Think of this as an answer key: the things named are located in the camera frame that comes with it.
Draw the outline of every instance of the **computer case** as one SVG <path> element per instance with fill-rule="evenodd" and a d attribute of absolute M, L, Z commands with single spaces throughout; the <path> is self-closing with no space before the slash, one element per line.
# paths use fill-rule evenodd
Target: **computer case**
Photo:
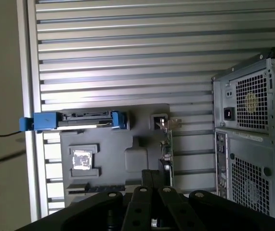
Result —
<path fill-rule="evenodd" d="M 275 217 L 275 48 L 212 79 L 217 194 Z"/>

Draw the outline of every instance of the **label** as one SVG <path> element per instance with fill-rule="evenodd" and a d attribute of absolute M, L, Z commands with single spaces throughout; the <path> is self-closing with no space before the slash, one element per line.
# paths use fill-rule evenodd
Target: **label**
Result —
<path fill-rule="evenodd" d="M 244 139 L 263 142 L 263 138 L 259 137 L 259 136 L 252 136 L 252 135 L 248 135 L 248 134 L 244 134 L 244 133 L 240 133 L 240 132 L 236 132 L 236 131 L 234 131 L 233 134 L 236 136 L 239 136 L 241 138 L 244 138 Z"/>

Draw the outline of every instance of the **blue plastic latch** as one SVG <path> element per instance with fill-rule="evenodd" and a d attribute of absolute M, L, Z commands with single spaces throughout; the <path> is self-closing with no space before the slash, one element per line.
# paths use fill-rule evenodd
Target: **blue plastic latch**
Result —
<path fill-rule="evenodd" d="M 127 128 L 127 116 L 125 113 L 112 112 L 113 127 L 126 129 Z"/>
<path fill-rule="evenodd" d="M 33 131 L 33 118 L 22 117 L 19 119 L 20 131 Z"/>
<path fill-rule="evenodd" d="M 42 112 L 34 113 L 34 130 L 52 130 L 58 127 L 58 122 L 61 120 L 61 113 L 58 112 Z"/>

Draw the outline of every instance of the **ventilation grille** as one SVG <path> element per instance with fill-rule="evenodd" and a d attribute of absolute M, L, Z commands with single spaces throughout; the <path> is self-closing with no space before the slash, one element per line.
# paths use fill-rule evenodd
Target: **ventilation grille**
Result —
<path fill-rule="evenodd" d="M 258 75 L 239 81 L 236 97 L 239 127 L 268 130 L 267 79 Z"/>
<path fill-rule="evenodd" d="M 270 215 L 269 181 L 260 167 L 239 158 L 232 163 L 232 190 L 236 203 Z"/>

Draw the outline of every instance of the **sticker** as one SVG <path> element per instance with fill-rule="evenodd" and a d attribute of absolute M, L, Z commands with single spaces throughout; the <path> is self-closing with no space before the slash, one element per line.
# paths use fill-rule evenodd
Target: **sticker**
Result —
<path fill-rule="evenodd" d="M 92 169 L 92 152 L 85 150 L 73 151 L 73 169 L 90 170 Z"/>
<path fill-rule="evenodd" d="M 248 134 L 244 134 L 244 133 L 240 133 L 240 132 L 236 132 L 236 131 L 234 131 L 233 134 L 236 136 L 239 136 L 241 138 L 244 138 L 244 139 L 263 142 L 263 138 L 259 137 L 259 136 L 252 136 L 252 135 L 248 135 Z"/>

